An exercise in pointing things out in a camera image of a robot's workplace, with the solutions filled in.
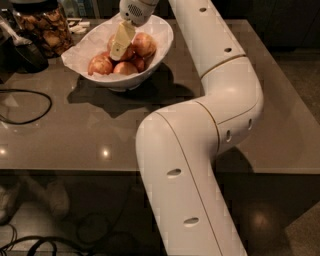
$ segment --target table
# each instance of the table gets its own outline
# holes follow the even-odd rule
[[[163,64],[127,93],[96,87],[64,67],[60,58],[50,59],[43,72],[14,74],[3,87],[44,92],[53,99],[53,108],[28,125],[1,123],[0,168],[139,171],[135,134],[140,122],[158,108],[203,95],[179,27],[175,20],[170,24],[175,41]],[[222,154],[215,171],[319,174],[319,125],[249,23],[227,24],[256,70],[265,107],[251,136]],[[39,114],[47,104],[39,96],[0,97],[0,110],[15,118]],[[23,107],[17,110],[17,104]]]

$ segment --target wire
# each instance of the wire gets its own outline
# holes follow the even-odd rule
[[[38,117],[35,117],[33,119],[27,120],[27,121],[23,121],[23,122],[16,122],[13,120],[10,120],[6,117],[4,117],[3,115],[0,114],[0,121],[7,123],[7,124],[15,124],[15,125],[23,125],[23,124],[29,124],[32,123],[34,121],[39,120],[40,118],[42,118],[43,116],[45,116],[51,109],[52,107],[52,99],[50,98],[49,95],[42,93],[42,92],[37,92],[37,91],[32,91],[32,90],[23,90],[23,89],[1,89],[0,93],[19,93],[19,92],[26,92],[26,93],[33,93],[33,94],[37,94],[40,96],[45,97],[48,101],[49,101],[49,106],[47,107],[47,109],[44,111],[43,114],[41,114]]]

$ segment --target white bowl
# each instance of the white bowl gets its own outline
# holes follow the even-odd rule
[[[61,55],[64,65],[98,85],[109,89],[125,91],[139,86],[159,67],[168,53],[173,42],[173,30],[165,20],[152,15],[145,25],[136,29],[136,32],[145,32],[151,35],[157,43],[157,51],[150,59],[150,63],[147,63],[145,71],[129,76],[113,73],[110,75],[94,73],[89,76],[88,64],[90,60],[95,55],[106,51],[107,42],[110,36],[116,33],[121,21],[123,20],[117,14],[91,30],[77,45]]]

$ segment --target jar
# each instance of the jar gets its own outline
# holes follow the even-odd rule
[[[10,0],[20,29],[45,57],[59,57],[73,46],[63,6],[57,0]]]

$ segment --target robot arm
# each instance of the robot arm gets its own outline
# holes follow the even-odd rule
[[[168,255],[246,255],[211,161],[250,134],[262,112],[261,86],[210,0],[169,2],[205,96],[141,123],[141,176]]]

